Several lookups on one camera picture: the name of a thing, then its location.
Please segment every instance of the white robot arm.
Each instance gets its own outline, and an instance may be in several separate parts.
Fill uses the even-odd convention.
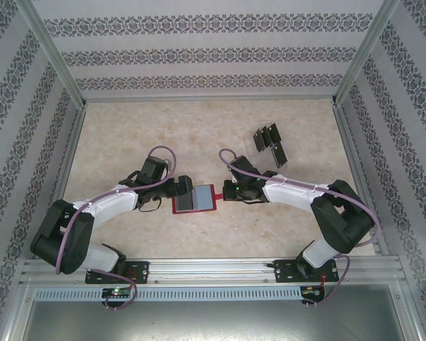
[[[97,269],[122,275],[125,269],[126,256],[109,245],[90,245],[90,237],[95,228],[107,220],[126,211],[141,209],[150,200],[161,200],[162,197],[176,197],[192,190],[192,181],[186,176],[168,178],[164,183],[145,190],[133,190],[142,185],[160,182],[164,172],[167,174],[166,161],[149,156],[142,170],[133,172],[127,179],[119,182],[110,192],[99,200],[85,200],[68,203],[55,201],[49,208],[43,223],[31,243],[31,252],[53,266],[56,265],[59,252],[62,252],[60,270],[71,274],[78,269]],[[67,237],[65,248],[60,250],[64,236],[64,228],[72,216],[85,204],[74,221]]]
[[[235,181],[224,181],[224,200],[248,204],[280,202],[314,213],[322,237],[309,244],[297,257],[297,269],[306,279],[337,254],[348,254],[374,226],[372,218],[360,207],[317,190],[327,188],[362,203],[345,181],[336,180],[331,185],[312,185],[295,182],[270,171],[261,175],[244,156],[235,158],[229,165],[256,176],[244,175],[229,167]]]

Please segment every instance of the perforated metal strip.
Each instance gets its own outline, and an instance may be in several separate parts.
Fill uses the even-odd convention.
[[[35,301],[100,301],[101,288],[40,288]],[[273,286],[271,288],[138,288],[136,301],[279,301],[302,299],[299,286]],[[111,301],[127,301],[112,298]]]

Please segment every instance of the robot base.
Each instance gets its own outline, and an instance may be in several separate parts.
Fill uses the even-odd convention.
[[[312,278],[309,279],[304,278],[297,270],[297,262],[293,259],[276,259],[274,263],[267,264],[267,266],[275,269],[277,283],[321,282],[322,274],[325,276],[324,282],[337,282],[339,280],[336,261],[333,259],[316,269]]]
[[[131,279],[135,284],[147,284],[148,280],[147,261],[126,261],[125,271],[122,276]],[[85,275],[86,284],[127,284],[128,282],[94,271],[87,271]]]

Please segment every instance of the floral patterned wall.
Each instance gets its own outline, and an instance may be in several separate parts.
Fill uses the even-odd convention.
[[[343,110],[426,330],[426,1],[400,2]]]
[[[0,0],[0,326],[43,220],[77,108],[12,0]]]
[[[381,3],[34,2],[87,100],[333,95]]]

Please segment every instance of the aluminum frame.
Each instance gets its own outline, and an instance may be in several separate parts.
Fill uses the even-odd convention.
[[[274,269],[266,264],[275,258],[250,259],[130,259],[148,261],[148,283],[140,288],[159,287],[275,287],[306,286],[318,283],[276,283]],[[345,259],[337,260],[342,273]],[[16,298],[2,340],[22,340],[39,288],[111,288],[115,285],[89,285],[84,282],[85,272],[58,276],[53,266],[42,260],[25,262],[18,283]],[[420,317],[408,288],[398,256],[352,256],[349,273],[343,285],[388,285],[406,340],[426,340]]]

